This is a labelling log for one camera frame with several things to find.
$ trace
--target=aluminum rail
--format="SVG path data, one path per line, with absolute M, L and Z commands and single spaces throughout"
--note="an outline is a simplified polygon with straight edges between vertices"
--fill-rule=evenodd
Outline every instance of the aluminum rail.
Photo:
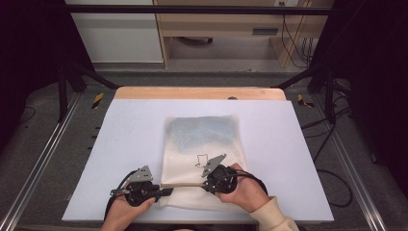
M 325 117 L 323 102 L 321 96 L 312 94 L 313 101 L 318 106 L 321 116 Z M 326 127 L 330 129 L 330 124 L 326 121 Z M 377 208 L 375 207 L 374 202 L 371 199 L 369 191 L 364 185 L 363 179 L 360 177 L 360 174 L 357 172 L 356 167 L 351 162 L 347 151 L 344 148 L 344 145 L 339 137 L 339 134 L 334 130 L 332 134 L 333 146 L 337 150 L 339 161 L 343 167 L 344 173 L 347 176 L 348 182 L 351 189 L 360 204 L 360 208 L 363 211 L 363 214 L 367 220 L 367 223 L 370 226 L 372 231 L 386 231 L 387 228 L 385 223 L 379 214 Z
M 66 126 L 72 118 L 72 115 L 75 112 L 77 104 L 79 102 L 81 93 L 74 93 L 74 96 L 69 104 L 69 110 L 64 118 L 64 120 L 57 124 L 54 129 L 53 134 L 45 145 L 44 149 L 41 152 L 41 155 L 38 157 L 36 165 L 33 167 L 30 175 L 27 177 L 24 186 L 20 190 L 17 198 L 15 199 L 12 207 L 3 217 L 0 222 L 0 231 L 10 231 L 14 230 L 15 226 L 18 223 L 25 207 L 27 206 L 31 196 L 33 195 L 34 190 L 47 167 L 48 162 L 54 154 L 54 151 L 60 142 L 61 137 L 64 134 Z

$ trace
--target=white tabletop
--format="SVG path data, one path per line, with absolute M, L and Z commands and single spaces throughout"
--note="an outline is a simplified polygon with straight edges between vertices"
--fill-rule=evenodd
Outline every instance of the white tabletop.
M 296 221 L 333 220 L 292 103 L 286 100 L 114 99 L 63 220 L 103 220 L 110 191 L 131 170 L 148 165 L 161 183 L 167 117 L 239 118 L 248 170 Z M 136 222 L 243 223 L 247 214 L 161 207 Z

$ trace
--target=white cloth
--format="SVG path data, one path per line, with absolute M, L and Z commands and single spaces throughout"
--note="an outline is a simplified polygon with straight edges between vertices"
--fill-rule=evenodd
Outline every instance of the white cloth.
M 222 165 L 234 163 L 246 169 L 238 129 L 233 115 L 170 117 L 166 120 L 166 140 L 162 184 L 202 183 L 203 166 L 208 160 L 226 154 Z M 239 206 L 221 202 L 201 188 L 174 189 L 171 196 L 160 199 L 163 206 L 199 210 L 244 212 Z

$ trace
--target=beige sleeve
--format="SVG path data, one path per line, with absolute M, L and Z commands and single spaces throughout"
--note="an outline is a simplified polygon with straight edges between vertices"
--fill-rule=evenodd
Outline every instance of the beige sleeve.
M 280 211 L 276 197 L 273 197 L 270 202 L 249 215 L 258 220 L 260 231 L 298 231 L 293 219 L 286 217 Z

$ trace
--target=human hand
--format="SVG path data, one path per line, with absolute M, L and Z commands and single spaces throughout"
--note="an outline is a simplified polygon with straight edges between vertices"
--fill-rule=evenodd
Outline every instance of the human hand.
M 146 212 L 154 203 L 155 198 L 144 201 L 140 206 L 133 207 L 124 195 L 115 199 L 112 204 L 101 230 L 122 231 L 140 214 Z
M 231 165 L 231 168 L 242 170 L 241 166 L 237 163 Z M 238 177 L 238 185 L 233 192 L 228 194 L 216 192 L 216 196 L 222 202 L 239 205 L 248 213 L 258 210 L 270 201 L 270 198 L 258 182 L 243 176 Z

